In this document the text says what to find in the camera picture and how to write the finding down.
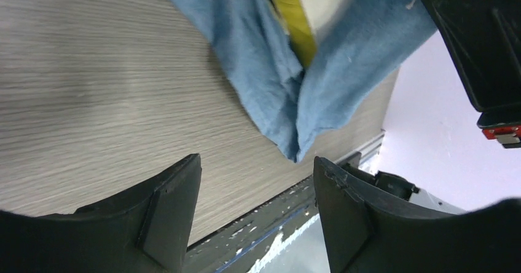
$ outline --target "gray wooden surface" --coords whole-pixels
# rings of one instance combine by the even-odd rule
[[[393,84],[295,165],[169,1],[0,0],[0,208],[70,213],[200,152],[193,242],[376,135]]]

